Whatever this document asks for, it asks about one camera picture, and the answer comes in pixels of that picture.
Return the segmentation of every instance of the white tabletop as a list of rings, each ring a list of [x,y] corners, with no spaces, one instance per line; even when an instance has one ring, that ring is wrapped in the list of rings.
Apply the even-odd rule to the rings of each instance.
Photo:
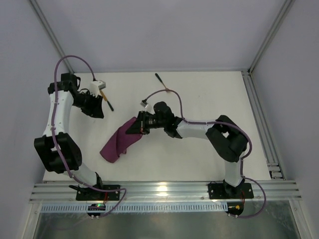
[[[215,120],[227,115],[250,136],[253,151],[245,159],[244,174],[256,180],[269,180],[270,175],[249,104],[241,72],[158,72],[166,86],[177,91],[183,112],[191,120]],[[91,74],[81,77],[80,88],[86,88]],[[141,100],[163,89],[154,73],[99,73],[106,82],[103,92],[112,103],[111,112],[103,101],[104,119],[93,119],[73,107],[70,115],[70,136],[81,149],[83,162],[109,181],[220,181],[225,175],[224,161],[208,140],[170,138],[163,129],[131,145],[115,163],[107,162],[100,150],[113,133],[138,111]],[[159,93],[149,102],[165,101],[176,116],[179,103],[173,93]],[[45,172],[43,180],[71,180],[65,175]]]

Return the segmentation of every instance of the folded fabric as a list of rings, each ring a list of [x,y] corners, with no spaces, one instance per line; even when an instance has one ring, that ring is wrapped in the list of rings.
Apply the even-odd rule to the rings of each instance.
[[[125,134],[126,130],[135,122],[135,120],[136,117],[133,117],[119,127],[100,151],[102,157],[108,162],[114,163],[119,159],[121,153],[125,154],[129,146],[142,138],[142,134]]]

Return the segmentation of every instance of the purple cable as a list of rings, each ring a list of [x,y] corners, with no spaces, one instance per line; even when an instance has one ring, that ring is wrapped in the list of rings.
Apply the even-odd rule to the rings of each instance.
[[[54,146],[56,148],[56,151],[58,152],[59,156],[61,157],[61,160],[64,164],[64,167],[66,169],[66,171],[68,172],[68,175],[70,178],[73,178],[76,182],[78,182],[79,184],[82,184],[88,188],[91,188],[95,191],[99,191],[99,192],[104,192],[104,193],[111,193],[111,192],[119,192],[119,191],[124,191],[123,196],[120,198],[120,200],[118,201],[118,203],[108,212],[104,213],[103,215],[101,215],[100,217],[104,217],[107,216],[108,214],[110,214],[113,210],[115,210],[115,208],[122,202],[122,200],[124,199],[125,195],[126,195],[126,188],[121,188],[121,189],[114,189],[114,190],[102,190],[102,189],[98,189],[98,188],[94,188],[91,185],[82,182],[81,180],[79,180],[77,177],[75,177],[72,172],[70,171],[70,168],[65,160],[65,157],[63,155],[63,153],[60,150],[59,144],[56,141],[56,137],[55,137],[55,127],[54,127],[54,120],[55,120],[55,114],[56,114],[56,109],[57,109],[57,105],[58,105],[58,85],[57,85],[57,71],[58,71],[58,67],[60,65],[60,63],[69,57],[73,57],[73,58],[77,58],[81,61],[83,61],[90,69],[92,76],[93,76],[93,80],[95,80],[95,75],[94,72],[91,68],[91,66],[89,65],[89,63],[87,63],[84,59],[82,59],[81,57],[75,56],[75,55],[66,55],[64,57],[62,57],[56,64],[55,66],[55,70],[54,70],[54,90],[55,90],[55,101],[54,101],[54,107],[53,107],[53,112],[52,112],[52,118],[51,118],[51,132],[52,132],[52,138],[53,138],[53,142],[54,142]]]
[[[249,138],[249,136],[246,134],[246,132],[244,132],[240,127],[236,126],[236,125],[233,125],[231,123],[225,123],[225,122],[219,122],[219,121],[209,121],[209,122],[200,122],[200,121],[188,121],[185,119],[184,115],[183,115],[183,106],[182,106],[182,101],[181,101],[181,97],[180,95],[176,92],[176,91],[173,91],[173,90],[170,90],[170,89],[165,89],[165,90],[159,90],[159,91],[155,91],[154,93],[150,94],[149,96],[146,97],[146,101],[152,97],[153,95],[157,94],[157,93],[160,93],[160,92],[173,92],[175,95],[177,95],[178,97],[178,100],[179,100],[179,106],[180,106],[180,116],[182,118],[182,120],[188,124],[222,124],[222,125],[226,125],[226,126],[229,126],[229,127],[232,127],[238,131],[240,131],[246,138],[247,138],[247,141],[249,143],[249,150],[248,152],[242,156],[240,158],[240,175],[243,179],[247,179],[249,181],[252,181],[254,183],[257,184],[257,186],[260,188],[260,190],[262,191],[263,195],[264,195],[264,204],[262,205],[261,209],[255,213],[255,214],[252,214],[252,215],[249,215],[249,216],[238,216],[237,218],[242,218],[242,219],[248,219],[248,218],[253,218],[259,214],[261,214],[261,212],[265,209],[266,207],[266,203],[267,203],[267,199],[266,199],[266,193],[265,193],[265,190],[262,188],[262,186],[257,182],[255,181],[254,179],[251,179],[251,178],[246,178],[244,176],[244,173],[243,173],[243,169],[244,169],[244,158],[247,158],[251,151],[253,150],[253,143],[251,141],[251,139]]]

